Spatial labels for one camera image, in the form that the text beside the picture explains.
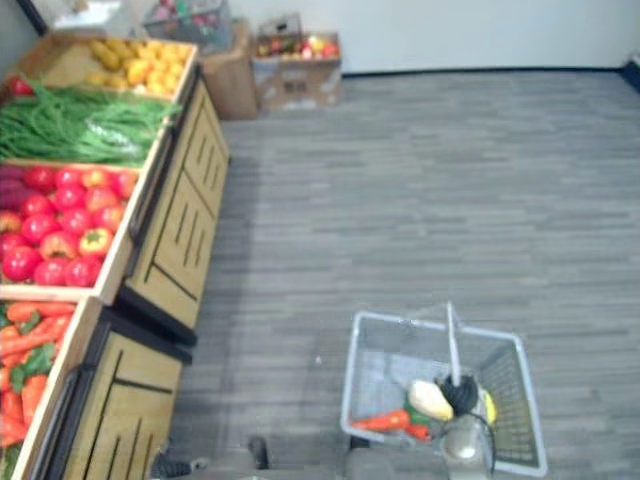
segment fruit in box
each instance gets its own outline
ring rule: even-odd
[[[53,188],[49,194],[53,201],[26,190],[25,178],[43,191]],[[93,286],[137,179],[136,172],[125,168],[1,165],[0,180],[15,182],[12,189],[31,192],[15,209],[0,211],[3,280]]]

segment wooden slat panel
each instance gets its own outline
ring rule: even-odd
[[[180,370],[178,360],[112,333],[65,478],[148,474],[158,446],[167,439]]]

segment tomato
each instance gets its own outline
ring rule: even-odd
[[[41,194],[31,195],[20,207],[23,217],[30,217],[36,213],[56,213],[56,207],[51,200]]]
[[[19,232],[22,228],[20,215],[11,210],[0,210],[0,233]]]
[[[84,194],[84,188],[78,185],[62,187],[56,191],[53,197],[53,204],[59,212],[72,208],[82,208],[84,207]]]
[[[129,200],[138,181],[138,174],[122,170],[111,174],[111,189],[123,200]]]
[[[64,269],[65,283],[70,287],[93,287],[102,264],[95,258],[76,258]]]
[[[53,215],[36,213],[22,224],[22,236],[32,245],[38,245],[48,233],[60,230],[60,224]]]
[[[15,247],[2,260],[2,273],[12,282],[24,282],[33,275],[42,261],[40,254],[31,247]]]
[[[113,242],[113,234],[106,228],[87,230],[78,243],[78,251],[82,256],[104,258],[109,253]]]
[[[78,238],[69,232],[49,233],[40,242],[39,251],[43,258],[76,258],[78,256]]]
[[[110,188],[94,187],[87,191],[84,204],[87,210],[95,212],[101,208],[120,205],[120,199]]]
[[[116,233],[118,227],[124,217],[124,207],[122,205],[114,205],[112,207],[101,208],[97,212],[93,212],[93,224],[96,227],[102,227],[111,233]]]
[[[9,90],[15,96],[34,96],[35,92],[31,85],[17,75],[9,79]]]
[[[33,281],[36,285],[63,286],[67,283],[65,270],[69,265],[68,258],[47,258],[36,267]]]
[[[56,173],[56,187],[70,187],[71,185],[82,186],[82,171],[71,168],[64,167]]]
[[[15,247],[28,247],[29,242],[20,235],[15,232],[7,232],[0,235],[0,261],[4,258],[4,256],[9,252],[9,250],[14,249]]]
[[[67,210],[60,217],[60,225],[65,232],[81,237],[93,227],[91,214],[82,208]]]
[[[51,193],[56,187],[56,171],[51,167],[29,167],[22,177],[27,187],[42,193]]]
[[[82,185],[86,188],[108,187],[111,185],[109,172],[104,168],[90,168],[82,174]]]

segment green leaf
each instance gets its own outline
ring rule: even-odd
[[[11,386],[16,393],[21,393],[29,377],[46,375],[53,365],[56,352],[55,343],[45,343],[34,349],[25,365],[18,365],[11,369]]]
[[[18,457],[20,456],[20,448],[22,448],[22,444],[12,445],[2,451],[2,461],[0,462],[2,480],[11,480],[13,471],[18,463]]]
[[[31,330],[33,330],[38,326],[38,324],[40,323],[40,320],[42,320],[42,317],[40,316],[40,314],[38,312],[33,312],[28,322],[18,325],[18,329],[20,330],[20,333],[22,333],[23,335],[26,335],[27,333],[29,333]]]

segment black metal frame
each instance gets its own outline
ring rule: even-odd
[[[16,3],[27,16],[35,31],[38,32],[38,35],[42,36],[47,33],[49,27],[31,0],[16,0]]]

